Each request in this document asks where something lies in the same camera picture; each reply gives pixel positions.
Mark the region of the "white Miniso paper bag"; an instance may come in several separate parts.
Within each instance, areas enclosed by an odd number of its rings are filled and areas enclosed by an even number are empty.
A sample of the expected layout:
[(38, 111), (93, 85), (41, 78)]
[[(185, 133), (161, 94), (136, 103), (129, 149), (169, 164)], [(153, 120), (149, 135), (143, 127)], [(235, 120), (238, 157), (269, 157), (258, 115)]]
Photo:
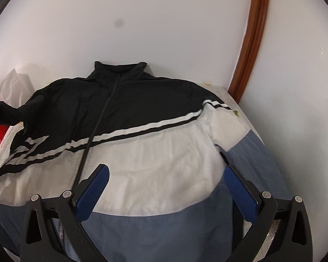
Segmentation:
[(0, 101), (11, 107), (19, 108), (24, 105), (34, 92), (29, 76), (17, 73), (15, 69), (0, 80)]

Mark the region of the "brown wooden door frame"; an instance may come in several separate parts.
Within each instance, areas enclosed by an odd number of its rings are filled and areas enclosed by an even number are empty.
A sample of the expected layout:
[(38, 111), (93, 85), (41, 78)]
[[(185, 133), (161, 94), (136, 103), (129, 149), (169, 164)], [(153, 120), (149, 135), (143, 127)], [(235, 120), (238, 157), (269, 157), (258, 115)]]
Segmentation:
[(251, 0), (249, 15), (239, 57), (236, 63), (228, 94), (239, 102), (251, 77), (260, 49), (270, 0)]

